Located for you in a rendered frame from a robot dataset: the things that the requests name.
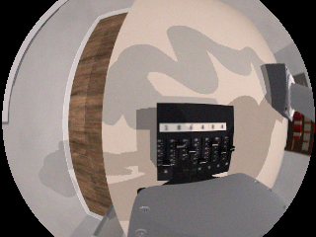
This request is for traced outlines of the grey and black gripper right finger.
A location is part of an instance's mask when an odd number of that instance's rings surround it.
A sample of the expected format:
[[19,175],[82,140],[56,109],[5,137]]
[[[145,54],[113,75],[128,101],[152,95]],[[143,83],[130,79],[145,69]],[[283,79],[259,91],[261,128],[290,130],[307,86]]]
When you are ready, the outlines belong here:
[[185,164],[189,168],[188,183],[211,180],[220,177],[214,177],[205,170],[198,170],[189,158],[184,159]]

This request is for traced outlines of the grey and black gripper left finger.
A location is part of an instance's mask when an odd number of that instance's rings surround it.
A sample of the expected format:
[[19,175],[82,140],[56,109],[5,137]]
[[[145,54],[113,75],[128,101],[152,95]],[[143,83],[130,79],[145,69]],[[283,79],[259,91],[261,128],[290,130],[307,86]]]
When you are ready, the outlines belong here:
[[187,183],[187,178],[189,176],[189,168],[185,164],[183,159],[178,159],[177,161],[178,167],[173,167],[173,178],[167,183],[163,185],[177,185],[177,184],[184,184]]

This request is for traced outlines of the black lighting desk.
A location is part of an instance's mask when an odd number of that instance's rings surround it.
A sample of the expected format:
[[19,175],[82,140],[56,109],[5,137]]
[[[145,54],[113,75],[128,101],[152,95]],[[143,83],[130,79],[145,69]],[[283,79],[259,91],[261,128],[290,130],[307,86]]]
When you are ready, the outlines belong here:
[[228,172],[233,137],[234,106],[157,103],[157,181],[173,179],[177,159],[211,175]]

